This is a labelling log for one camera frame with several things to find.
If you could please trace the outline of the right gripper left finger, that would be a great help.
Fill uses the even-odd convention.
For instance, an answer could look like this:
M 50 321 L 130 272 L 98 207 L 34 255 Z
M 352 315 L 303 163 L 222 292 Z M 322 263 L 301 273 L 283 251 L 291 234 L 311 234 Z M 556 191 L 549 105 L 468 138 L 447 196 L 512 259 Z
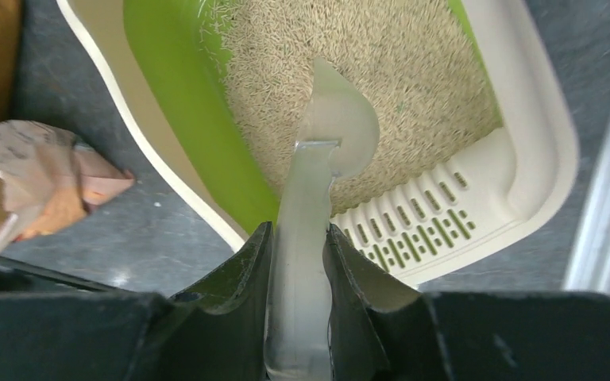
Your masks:
M 0 380 L 262 380 L 273 227 L 170 298 L 0 271 Z

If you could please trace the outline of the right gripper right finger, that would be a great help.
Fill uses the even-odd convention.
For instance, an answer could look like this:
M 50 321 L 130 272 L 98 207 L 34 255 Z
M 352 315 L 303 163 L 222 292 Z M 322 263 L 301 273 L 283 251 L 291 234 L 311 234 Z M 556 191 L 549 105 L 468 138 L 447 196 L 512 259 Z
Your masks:
M 336 380 L 610 380 L 610 297 L 591 292 L 421 293 L 363 257 L 336 226 Z

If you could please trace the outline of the pink cat litter bag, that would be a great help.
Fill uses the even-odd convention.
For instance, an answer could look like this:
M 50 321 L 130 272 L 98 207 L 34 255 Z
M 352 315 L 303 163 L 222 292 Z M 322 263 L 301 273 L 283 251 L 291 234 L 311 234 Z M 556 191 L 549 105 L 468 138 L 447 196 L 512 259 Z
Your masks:
M 0 123 L 0 252 L 85 218 L 134 184 L 74 133 L 34 121 Z

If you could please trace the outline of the clear plastic litter scoop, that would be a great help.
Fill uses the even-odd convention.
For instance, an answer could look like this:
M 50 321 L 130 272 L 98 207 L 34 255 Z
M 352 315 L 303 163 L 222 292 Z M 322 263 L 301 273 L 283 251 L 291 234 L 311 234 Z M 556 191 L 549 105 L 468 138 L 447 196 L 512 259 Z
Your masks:
M 337 179 L 360 174 L 379 144 L 371 102 L 323 58 L 299 123 L 269 275 L 264 364 L 271 380 L 330 380 L 332 296 L 322 255 Z

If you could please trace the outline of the beige green litter box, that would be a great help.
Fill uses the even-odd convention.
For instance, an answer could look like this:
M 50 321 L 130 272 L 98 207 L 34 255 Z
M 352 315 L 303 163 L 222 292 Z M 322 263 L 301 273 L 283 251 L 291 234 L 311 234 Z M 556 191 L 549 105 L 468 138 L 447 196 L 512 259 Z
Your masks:
M 139 149 L 232 248 L 276 217 L 313 59 L 373 105 L 331 191 L 357 250 L 416 286 L 544 226 L 577 134 L 523 1 L 61 1 Z

